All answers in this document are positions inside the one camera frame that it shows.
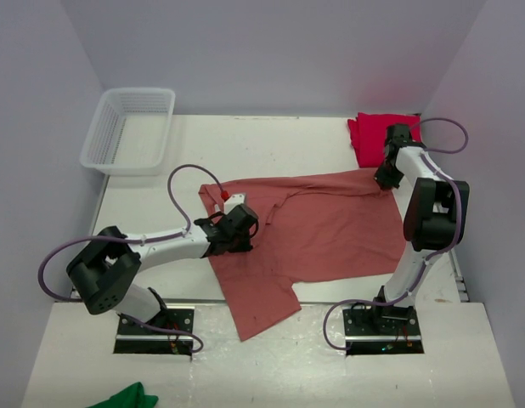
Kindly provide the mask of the salmon pink t shirt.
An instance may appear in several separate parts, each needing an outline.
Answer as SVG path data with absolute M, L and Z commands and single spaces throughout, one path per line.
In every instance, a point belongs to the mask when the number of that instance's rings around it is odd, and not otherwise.
M 374 169 L 298 177 L 244 178 L 203 184 L 208 213 L 223 206 L 221 191 L 246 194 L 258 216 L 252 250 L 212 257 L 210 264 L 241 341 L 301 308 L 293 285 L 392 273 L 405 248 L 403 221 L 392 192 Z

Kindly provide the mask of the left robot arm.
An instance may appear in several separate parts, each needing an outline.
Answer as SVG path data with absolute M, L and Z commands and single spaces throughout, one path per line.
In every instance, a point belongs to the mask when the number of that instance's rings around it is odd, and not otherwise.
M 167 312 L 156 292 L 134 283 L 136 275 L 178 260 L 249 252 L 258 226 L 258 216 L 244 203 L 199 218 L 188 231 L 176 229 L 166 239 L 124 235 L 111 226 L 78 253 L 66 273 L 90 314 L 113 310 L 156 334 L 166 327 Z

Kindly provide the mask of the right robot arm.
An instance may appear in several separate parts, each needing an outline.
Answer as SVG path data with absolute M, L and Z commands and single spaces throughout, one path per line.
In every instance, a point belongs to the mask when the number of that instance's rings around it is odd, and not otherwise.
M 442 171 L 426 146 L 413 139 L 408 125 L 395 124 L 387 128 L 384 160 L 375 181 L 382 190 L 391 190 L 403 179 L 413 187 L 403 224 L 406 247 L 370 312 L 370 325 L 380 334 L 411 319 L 426 273 L 460 243 L 466 225 L 469 184 Z

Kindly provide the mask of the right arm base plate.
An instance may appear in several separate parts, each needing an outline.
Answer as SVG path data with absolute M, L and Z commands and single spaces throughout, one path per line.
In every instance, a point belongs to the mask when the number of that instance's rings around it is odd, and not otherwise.
M 423 354 L 421 328 L 414 307 L 376 307 L 363 303 L 342 310 L 346 354 Z

